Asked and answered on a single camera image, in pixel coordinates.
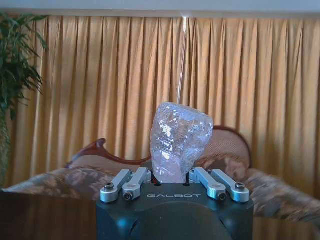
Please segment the orange curtain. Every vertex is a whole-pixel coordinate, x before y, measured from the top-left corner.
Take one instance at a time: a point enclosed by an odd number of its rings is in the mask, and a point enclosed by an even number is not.
[[[156,107],[177,100],[183,20],[50,16],[34,27],[49,46],[34,42],[43,95],[18,105],[7,186],[98,138],[119,157],[148,156]],[[320,20],[190,18],[184,54],[181,103],[243,134],[253,167],[320,198]],[[255,239],[313,239],[287,225],[257,220]]]
[[[7,186],[63,168],[98,138],[127,159],[149,155],[157,106],[177,99],[181,18],[50,16],[37,60],[43,95],[27,92],[11,126]]]
[[[320,20],[190,19],[181,99],[247,139],[253,167],[320,198]],[[255,219],[254,239],[317,239]]]

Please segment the dark wooden trim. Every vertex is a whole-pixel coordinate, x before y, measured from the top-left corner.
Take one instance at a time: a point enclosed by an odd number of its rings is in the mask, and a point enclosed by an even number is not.
[[[128,165],[141,165],[151,158],[151,156],[148,156],[148,157],[140,159],[140,160],[126,160],[126,159],[114,156],[111,153],[109,153],[104,147],[105,143],[106,143],[106,139],[100,138],[97,141],[84,147],[76,155],[74,155],[72,157],[72,161],[67,163],[66,167],[68,168],[70,166],[70,164],[73,163],[74,161],[76,161],[79,157],[87,156],[87,155],[96,155],[96,156],[100,156],[100,157],[109,159],[111,161],[117,162],[117,163],[128,164]]]
[[[250,167],[251,167],[251,165],[252,165],[251,150],[250,150],[250,147],[249,147],[246,139],[241,134],[239,134],[235,129],[232,129],[232,128],[229,128],[229,127],[214,126],[214,130],[229,131],[229,132],[232,132],[235,135],[239,136],[243,140],[243,142],[245,143],[245,145],[246,145],[246,147],[248,149],[249,164],[250,164]],[[87,156],[87,155],[96,155],[96,156],[100,156],[100,157],[109,159],[111,161],[117,162],[117,163],[128,164],[128,165],[141,165],[144,162],[146,162],[146,161],[151,159],[151,156],[148,156],[148,157],[140,159],[140,160],[126,160],[126,159],[114,156],[114,155],[112,155],[111,153],[109,153],[105,149],[105,147],[104,147],[105,143],[106,143],[106,139],[105,138],[100,138],[97,141],[95,141],[95,142],[89,144],[88,146],[84,147],[76,155],[74,155],[72,157],[71,162],[67,163],[66,168],[68,168],[70,166],[70,164],[72,164],[74,161],[76,161],[79,157]]]

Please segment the transparent bottle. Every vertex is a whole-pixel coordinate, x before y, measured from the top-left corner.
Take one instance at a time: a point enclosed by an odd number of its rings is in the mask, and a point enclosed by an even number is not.
[[[161,183],[185,183],[186,174],[211,140],[211,117],[172,102],[159,105],[151,129],[153,174]]]

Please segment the screw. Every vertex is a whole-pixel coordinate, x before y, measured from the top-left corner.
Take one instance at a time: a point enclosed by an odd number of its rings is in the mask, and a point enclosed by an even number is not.
[[[106,185],[104,185],[104,188],[106,190],[112,190],[112,189],[114,189],[114,184],[112,182],[109,182]]]
[[[242,182],[237,182],[235,184],[235,188],[238,189],[238,190],[244,190],[246,188],[246,185]]]
[[[125,194],[123,194],[123,198],[126,201],[131,201],[134,198],[134,195],[132,194],[132,192],[127,191]]]
[[[219,201],[224,201],[224,200],[226,200],[226,198],[227,198],[227,195],[224,192],[221,192],[218,194]]]

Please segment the metal bracket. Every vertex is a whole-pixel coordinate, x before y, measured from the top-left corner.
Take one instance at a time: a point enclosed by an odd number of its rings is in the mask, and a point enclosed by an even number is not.
[[[201,183],[206,188],[206,194],[215,200],[225,200],[226,186],[215,181],[202,167],[193,168],[189,172],[190,183]]]
[[[209,172],[217,182],[226,186],[226,190],[232,200],[238,203],[246,203],[249,201],[250,192],[243,183],[235,182],[220,169],[213,169]]]
[[[131,180],[122,186],[124,200],[131,201],[140,197],[141,185],[150,182],[151,172],[146,167],[139,167]]]
[[[122,186],[130,180],[132,172],[128,169],[122,169],[111,183],[107,183],[100,190],[100,200],[104,203],[112,203],[118,199],[118,193]]]

